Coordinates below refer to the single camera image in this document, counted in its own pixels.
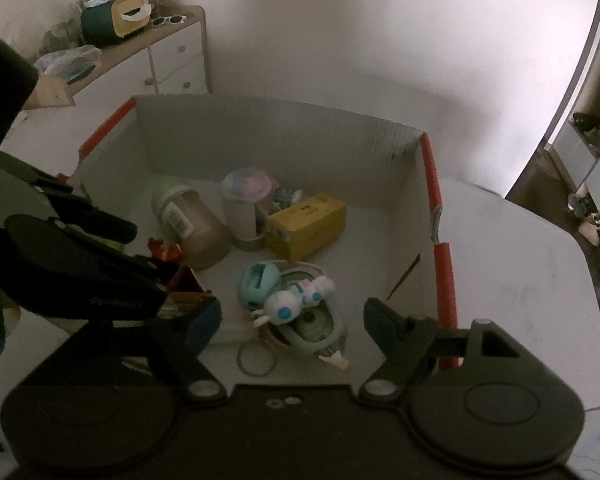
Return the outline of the white pastel lidded cup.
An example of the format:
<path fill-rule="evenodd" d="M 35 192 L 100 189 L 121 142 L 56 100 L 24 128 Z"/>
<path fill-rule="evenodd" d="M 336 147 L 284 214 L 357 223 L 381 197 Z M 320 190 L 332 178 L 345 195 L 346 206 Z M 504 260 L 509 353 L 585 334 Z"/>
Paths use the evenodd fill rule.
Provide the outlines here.
<path fill-rule="evenodd" d="M 262 224 L 272 189 L 271 178 L 256 168 L 236 169 L 221 182 L 226 225 L 238 249 L 258 252 L 264 247 Z"/>

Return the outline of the clear plastic bag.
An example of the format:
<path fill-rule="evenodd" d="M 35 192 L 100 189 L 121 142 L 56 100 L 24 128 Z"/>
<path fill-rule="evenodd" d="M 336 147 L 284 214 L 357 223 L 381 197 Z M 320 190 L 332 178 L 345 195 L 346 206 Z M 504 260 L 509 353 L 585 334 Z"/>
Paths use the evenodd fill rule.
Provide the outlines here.
<path fill-rule="evenodd" d="M 33 66 L 43 75 L 54 76 L 66 84 L 86 77 L 100 64 L 102 50 L 87 46 L 59 50 L 42 55 Z"/>

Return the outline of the white bunny figurine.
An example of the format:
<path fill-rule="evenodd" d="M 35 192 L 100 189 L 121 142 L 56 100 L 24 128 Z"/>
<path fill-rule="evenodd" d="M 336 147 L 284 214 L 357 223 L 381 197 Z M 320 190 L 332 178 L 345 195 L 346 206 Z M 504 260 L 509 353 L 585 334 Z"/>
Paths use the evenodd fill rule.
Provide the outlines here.
<path fill-rule="evenodd" d="M 254 328 L 266 324 L 283 325 L 298 318 L 303 310 L 317 307 L 335 292 L 335 283 L 326 275 L 301 280 L 289 288 L 274 292 L 263 307 L 252 314 Z"/>

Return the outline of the white drawer cabinet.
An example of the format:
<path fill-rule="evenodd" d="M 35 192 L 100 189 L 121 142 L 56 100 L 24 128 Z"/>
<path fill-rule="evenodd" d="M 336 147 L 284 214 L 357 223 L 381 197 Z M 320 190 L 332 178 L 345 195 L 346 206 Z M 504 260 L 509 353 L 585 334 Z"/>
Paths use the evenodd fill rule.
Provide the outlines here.
<path fill-rule="evenodd" d="M 164 10 L 168 15 L 186 15 L 187 21 L 148 27 L 121 44 L 106 47 L 99 66 L 68 84 L 74 105 L 116 108 L 142 94 L 211 91 L 206 10 L 202 6 L 167 6 Z"/>

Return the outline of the green yellow tissue holder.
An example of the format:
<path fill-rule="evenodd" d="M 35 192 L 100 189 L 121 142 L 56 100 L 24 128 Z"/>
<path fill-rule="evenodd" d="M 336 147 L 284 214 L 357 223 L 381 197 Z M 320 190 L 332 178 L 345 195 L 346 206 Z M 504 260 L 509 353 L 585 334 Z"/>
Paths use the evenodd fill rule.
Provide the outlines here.
<path fill-rule="evenodd" d="M 108 47 L 144 29 L 154 6 L 151 0 L 83 0 L 80 27 L 84 41 Z"/>

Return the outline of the light blue wall cabinet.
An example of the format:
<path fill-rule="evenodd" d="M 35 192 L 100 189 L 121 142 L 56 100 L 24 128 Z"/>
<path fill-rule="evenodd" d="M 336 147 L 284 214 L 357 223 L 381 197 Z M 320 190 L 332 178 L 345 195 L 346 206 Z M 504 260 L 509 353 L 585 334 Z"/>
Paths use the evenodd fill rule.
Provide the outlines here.
<path fill-rule="evenodd" d="M 586 84 L 547 147 L 573 190 L 587 188 L 600 210 L 600 81 Z"/>

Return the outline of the red orange fish toy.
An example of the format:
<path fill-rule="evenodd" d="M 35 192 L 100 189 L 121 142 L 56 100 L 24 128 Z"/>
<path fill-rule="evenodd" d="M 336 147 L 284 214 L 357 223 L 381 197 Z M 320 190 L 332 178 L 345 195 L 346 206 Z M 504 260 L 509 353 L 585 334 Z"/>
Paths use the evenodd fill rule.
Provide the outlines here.
<path fill-rule="evenodd" d="M 186 257 L 178 244 L 166 244 L 162 238 L 151 237 L 147 248 L 152 258 L 166 262 L 183 262 Z"/>

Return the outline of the brown paper bag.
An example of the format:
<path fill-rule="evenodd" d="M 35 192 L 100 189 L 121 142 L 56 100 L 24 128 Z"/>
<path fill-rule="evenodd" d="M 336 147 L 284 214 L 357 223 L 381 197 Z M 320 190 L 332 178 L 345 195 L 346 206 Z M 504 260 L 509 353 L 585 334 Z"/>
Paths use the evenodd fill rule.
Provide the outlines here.
<path fill-rule="evenodd" d="M 52 75 L 39 74 L 38 82 L 29 99 L 24 103 L 24 110 L 39 108 L 55 108 L 73 106 L 74 99 L 68 84 Z"/>

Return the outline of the yellow rectangular carton box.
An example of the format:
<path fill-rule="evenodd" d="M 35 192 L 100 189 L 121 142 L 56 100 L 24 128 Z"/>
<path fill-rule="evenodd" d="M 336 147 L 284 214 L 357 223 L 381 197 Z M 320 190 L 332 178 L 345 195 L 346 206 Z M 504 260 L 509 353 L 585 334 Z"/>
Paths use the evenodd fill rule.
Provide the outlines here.
<path fill-rule="evenodd" d="M 320 193 L 271 214 L 265 246 L 279 259 L 299 261 L 336 240 L 346 226 L 347 203 Z"/>

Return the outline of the brown jar green lid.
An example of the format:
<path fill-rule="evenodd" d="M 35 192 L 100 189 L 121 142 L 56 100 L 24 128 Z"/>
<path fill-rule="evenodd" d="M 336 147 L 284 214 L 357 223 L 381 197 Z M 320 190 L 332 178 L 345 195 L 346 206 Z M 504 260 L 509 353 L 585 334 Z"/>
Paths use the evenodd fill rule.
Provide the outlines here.
<path fill-rule="evenodd" d="M 228 227 L 184 180 L 160 177 L 151 190 L 151 207 L 194 270 L 209 269 L 230 252 Z"/>

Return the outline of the red cardboard storage box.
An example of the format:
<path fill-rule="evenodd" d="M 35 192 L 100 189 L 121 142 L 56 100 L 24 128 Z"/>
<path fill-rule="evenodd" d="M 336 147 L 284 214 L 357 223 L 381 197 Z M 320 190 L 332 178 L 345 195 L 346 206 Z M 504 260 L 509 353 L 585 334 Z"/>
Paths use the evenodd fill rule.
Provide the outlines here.
<path fill-rule="evenodd" d="M 70 183 L 134 221 L 129 252 L 193 222 L 191 188 L 234 238 L 201 272 L 223 322 L 201 362 L 227 387 L 356 385 L 381 364 L 368 297 L 456 323 L 442 198 L 426 135 L 388 120 L 244 96 L 138 96 L 79 149 Z"/>

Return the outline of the white sunglasses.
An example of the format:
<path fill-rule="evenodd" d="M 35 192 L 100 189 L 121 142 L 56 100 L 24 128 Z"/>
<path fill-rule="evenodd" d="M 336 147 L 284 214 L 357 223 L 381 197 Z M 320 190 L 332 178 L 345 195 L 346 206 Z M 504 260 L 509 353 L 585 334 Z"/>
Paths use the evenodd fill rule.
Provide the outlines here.
<path fill-rule="evenodd" d="M 178 25 L 185 23 L 187 16 L 183 14 L 172 14 L 167 16 L 158 16 L 150 21 L 150 26 L 153 28 L 162 27 L 166 25 Z"/>

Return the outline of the pink haired doll figurine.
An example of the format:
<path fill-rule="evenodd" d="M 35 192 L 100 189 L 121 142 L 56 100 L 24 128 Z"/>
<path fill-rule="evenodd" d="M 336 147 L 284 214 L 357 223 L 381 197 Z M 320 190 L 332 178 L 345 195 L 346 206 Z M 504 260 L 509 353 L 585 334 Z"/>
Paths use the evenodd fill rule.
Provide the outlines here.
<path fill-rule="evenodd" d="M 272 206 L 275 211 L 281 211 L 300 202 L 303 198 L 302 190 L 284 188 L 277 180 L 272 180 Z"/>

